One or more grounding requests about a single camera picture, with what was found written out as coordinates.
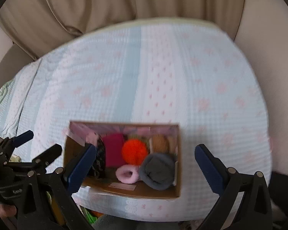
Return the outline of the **person's left hand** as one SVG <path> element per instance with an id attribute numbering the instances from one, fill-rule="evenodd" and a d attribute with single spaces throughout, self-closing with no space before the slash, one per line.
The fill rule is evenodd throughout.
<path id="1" fill-rule="evenodd" d="M 17 213 L 17 208 L 13 205 L 5 205 L 0 203 L 0 218 L 9 218 L 15 216 Z"/>

